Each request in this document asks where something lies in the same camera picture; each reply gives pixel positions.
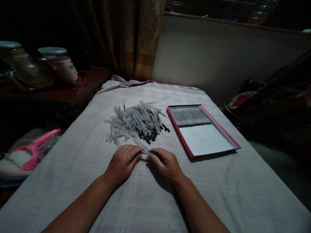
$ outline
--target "wall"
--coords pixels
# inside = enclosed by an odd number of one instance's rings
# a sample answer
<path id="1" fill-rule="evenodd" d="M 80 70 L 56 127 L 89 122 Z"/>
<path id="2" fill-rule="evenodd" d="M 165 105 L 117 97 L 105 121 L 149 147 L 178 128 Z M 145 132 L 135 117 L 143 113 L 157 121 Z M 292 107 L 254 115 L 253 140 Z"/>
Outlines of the wall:
<path id="1" fill-rule="evenodd" d="M 194 86 L 219 106 L 311 48 L 311 36 L 164 15 L 152 80 Z"/>

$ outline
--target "white paper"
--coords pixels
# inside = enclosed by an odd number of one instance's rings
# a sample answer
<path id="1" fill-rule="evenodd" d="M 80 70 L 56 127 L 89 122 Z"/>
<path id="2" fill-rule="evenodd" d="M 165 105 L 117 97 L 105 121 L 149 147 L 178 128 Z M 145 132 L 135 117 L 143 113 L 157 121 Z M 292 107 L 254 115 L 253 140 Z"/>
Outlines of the white paper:
<path id="1" fill-rule="evenodd" d="M 185 127 L 180 131 L 194 156 L 233 149 L 213 125 Z"/>

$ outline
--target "brown curtain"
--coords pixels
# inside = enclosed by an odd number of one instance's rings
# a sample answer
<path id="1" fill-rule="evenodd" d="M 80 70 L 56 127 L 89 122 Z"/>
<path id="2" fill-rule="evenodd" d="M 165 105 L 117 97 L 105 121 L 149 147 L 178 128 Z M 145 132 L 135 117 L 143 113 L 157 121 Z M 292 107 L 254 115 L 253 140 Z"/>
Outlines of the brown curtain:
<path id="1" fill-rule="evenodd" d="M 70 0 L 91 57 L 125 79 L 150 80 L 165 0 Z"/>

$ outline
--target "bed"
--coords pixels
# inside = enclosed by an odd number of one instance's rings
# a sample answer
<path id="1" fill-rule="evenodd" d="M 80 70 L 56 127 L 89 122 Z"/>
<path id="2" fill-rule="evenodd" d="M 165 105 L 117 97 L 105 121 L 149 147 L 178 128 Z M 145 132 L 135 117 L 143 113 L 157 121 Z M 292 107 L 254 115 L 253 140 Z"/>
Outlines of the bed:
<path id="1" fill-rule="evenodd" d="M 107 81 L 84 112 L 0 210 L 0 232 L 40 232 L 107 168 L 117 147 L 108 145 L 114 106 L 152 102 L 202 104 L 241 146 L 217 158 L 190 160 L 169 119 L 171 132 L 149 148 L 176 154 L 183 172 L 231 232 L 310 232 L 311 214 L 223 115 L 197 88 Z M 132 139 L 125 144 L 134 144 Z M 177 194 L 155 167 L 140 161 L 110 197 L 90 232 L 187 232 Z"/>

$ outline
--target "lint roller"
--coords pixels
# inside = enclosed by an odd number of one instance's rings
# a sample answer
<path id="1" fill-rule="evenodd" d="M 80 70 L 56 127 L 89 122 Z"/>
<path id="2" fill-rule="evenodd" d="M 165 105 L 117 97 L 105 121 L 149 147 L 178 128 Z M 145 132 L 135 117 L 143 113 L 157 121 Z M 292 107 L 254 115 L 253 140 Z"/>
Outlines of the lint roller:
<path id="1" fill-rule="evenodd" d="M 9 159 L 15 163 L 17 166 L 21 167 L 24 171 L 34 169 L 38 165 L 38 153 L 37 147 L 44 143 L 45 141 L 49 140 L 53 135 L 60 133 L 62 130 L 60 128 L 56 128 L 37 140 L 35 140 L 29 146 L 21 146 L 12 151 L 10 154 Z M 32 152 L 32 156 L 28 154 L 25 150 L 28 149 Z"/>

